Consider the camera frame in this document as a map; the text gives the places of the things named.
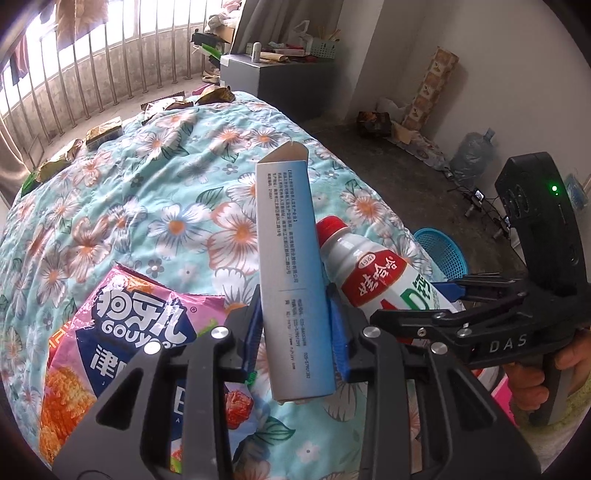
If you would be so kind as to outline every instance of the pink snack bag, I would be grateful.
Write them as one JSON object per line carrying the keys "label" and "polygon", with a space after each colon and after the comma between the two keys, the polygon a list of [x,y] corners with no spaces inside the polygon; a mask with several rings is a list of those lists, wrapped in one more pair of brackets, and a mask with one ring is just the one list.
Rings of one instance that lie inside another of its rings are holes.
{"label": "pink snack bag", "polygon": [[[53,463],[66,439],[97,397],[150,341],[171,348],[194,341],[226,320],[224,298],[176,293],[137,272],[116,265],[71,321],[50,338],[41,407],[39,450]],[[170,432],[170,468],[180,470],[182,394],[177,386]],[[229,422],[230,445],[256,430],[252,397],[245,385],[226,383],[226,398],[239,400],[240,415]],[[236,404],[236,400],[226,402]]]}

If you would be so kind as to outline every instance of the blue plastic basket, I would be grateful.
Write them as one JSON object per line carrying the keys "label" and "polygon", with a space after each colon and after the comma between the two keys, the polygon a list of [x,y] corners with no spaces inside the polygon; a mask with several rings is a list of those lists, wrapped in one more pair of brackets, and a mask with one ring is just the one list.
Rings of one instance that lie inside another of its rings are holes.
{"label": "blue plastic basket", "polygon": [[462,278],[468,273],[462,251],[445,233],[434,228],[421,228],[414,237],[449,280]]}

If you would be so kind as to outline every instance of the blue floral bedspread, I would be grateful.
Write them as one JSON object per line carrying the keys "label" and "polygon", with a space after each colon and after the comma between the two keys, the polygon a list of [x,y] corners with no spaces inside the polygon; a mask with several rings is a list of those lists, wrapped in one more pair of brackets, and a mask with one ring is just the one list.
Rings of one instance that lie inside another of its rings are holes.
{"label": "blue floral bedspread", "polygon": [[[173,290],[222,294],[228,308],[249,303],[258,283],[255,164],[289,140],[309,149],[317,220],[338,215],[428,278],[444,279],[375,191],[257,98],[239,92],[233,103],[165,112],[146,126],[140,115],[98,151],[84,147],[8,214],[0,245],[0,368],[31,448],[38,452],[48,338],[115,262]],[[356,478],[364,385],[337,379],[331,397],[280,406],[271,399],[264,342],[256,366],[259,426],[243,445],[235,478]],[[412,406],[411,419],[413,430]]]}

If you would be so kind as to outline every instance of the ad calcium milk bottle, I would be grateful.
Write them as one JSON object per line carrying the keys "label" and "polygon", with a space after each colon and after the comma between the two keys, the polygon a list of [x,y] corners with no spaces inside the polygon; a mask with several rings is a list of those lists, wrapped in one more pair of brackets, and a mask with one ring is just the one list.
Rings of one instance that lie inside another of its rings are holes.
{"label": "ad calcium milk bottle", "polygon": [[329,280],[367,318],[380,309],[457,311],[412,265],[385,246],[351,233],[340,218],[323,218],[316,231]]}

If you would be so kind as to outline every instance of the plastic bottle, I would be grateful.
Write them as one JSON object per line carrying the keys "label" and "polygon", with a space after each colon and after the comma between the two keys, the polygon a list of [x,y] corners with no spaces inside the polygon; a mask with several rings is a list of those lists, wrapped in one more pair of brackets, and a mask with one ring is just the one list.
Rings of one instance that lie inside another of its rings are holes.
{"label": "plastic bottle", "polygon": [[262,45],[260,42],[255,42],[254,45],[252,46],[252,55],[251,55],[251,60],[258,63],[261,61],[261,50],[262,50]]}
{"label": "plastic bottle", "polygon": [[495,131],[489,128],[484,135],[471,132],[464,137],[449,164],[460,185],[471,190],[476,186],[476,182],[494,159],[495,147],[491,144],[494,135]]}
{"label": "plastic bottle", "polygon": [[457,311],[412,265],[383,245],[351,233],[340,218],[323,218],[316,231],[329,280],[367,318],[379,309]]}

